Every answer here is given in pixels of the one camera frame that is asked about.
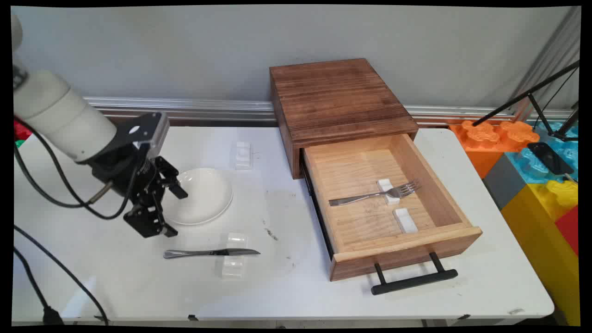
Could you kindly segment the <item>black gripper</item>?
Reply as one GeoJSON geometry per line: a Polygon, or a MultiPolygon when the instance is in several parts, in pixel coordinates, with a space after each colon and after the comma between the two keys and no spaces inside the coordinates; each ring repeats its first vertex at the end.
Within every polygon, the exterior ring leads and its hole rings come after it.
{"type": "Polygon", "coordinates": [[[178,235],[165,221],[161,188],[167,188],[178,199],[187,198],[188,193],[177,179],[179,171],[165,158],[148,154],[147,145],[138,148],[130,143],[91,158],[89,166],[96,179],[112,183],[112,191],[125,198],[125,205],[133,204],[124,220],[142,237],[178,235]]]}

